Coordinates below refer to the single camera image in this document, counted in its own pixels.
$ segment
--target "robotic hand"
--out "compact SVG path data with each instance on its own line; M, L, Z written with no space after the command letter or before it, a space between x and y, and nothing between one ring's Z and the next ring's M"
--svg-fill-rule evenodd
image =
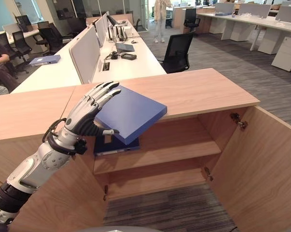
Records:
M81 136L119 133L94 124L94 118L103 105L121 92L120 89L112 90L118 85L118 82L110 81L91 89L67 119L57 120L50 126L37 152L26 158L0 187L0 224L10 224L29 197L67 164L71 156L84 154L86 141ZM54 130L61 121L65 121L65 126L55 134Z

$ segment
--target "blue binder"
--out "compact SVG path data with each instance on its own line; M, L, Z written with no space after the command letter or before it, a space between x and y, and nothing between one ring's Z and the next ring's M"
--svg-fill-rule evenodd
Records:
M119 139L112 136L110 143L105 143L104 136L98 136L95 139L94 155L104 156L124 151L133 151L140 149L139 139L135 139L130 144L125 145Z
M167 107L123 86L118 88L122 92L103 106L95 121L119 130L116 138L128 145L165 115Z

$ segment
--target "cabinet shelf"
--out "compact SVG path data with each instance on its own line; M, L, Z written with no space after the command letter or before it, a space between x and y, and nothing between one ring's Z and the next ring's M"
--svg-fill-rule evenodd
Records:
M116 200L203 184L205 178L199 166L198 160L185 159L110 173L108 198Z
M218 154L198 118L156 123L140 136L141 149L96 157L94 174Z

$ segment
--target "white pants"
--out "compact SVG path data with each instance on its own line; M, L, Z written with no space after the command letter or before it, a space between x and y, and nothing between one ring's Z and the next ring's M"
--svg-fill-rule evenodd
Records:
M158 19L156 24L155 39L158 39L159 35L161 39L164 37L165 28L166 28L166 18Z

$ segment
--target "cabinet hinge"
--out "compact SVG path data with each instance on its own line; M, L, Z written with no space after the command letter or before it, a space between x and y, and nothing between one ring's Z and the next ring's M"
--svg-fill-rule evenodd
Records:
M213 181L214 178L211 176L211 171L208 169L208 167L204 168L205 173L207 174L207 176L209 177L210 181Z
M105 185L105 195L103 196L104 201L106 201L106 199L107 199L108 191L109 191L109 186Z
M238 113L231 113L230 117L242 130L244 130L248 126L248 122L241 121L240 115Z

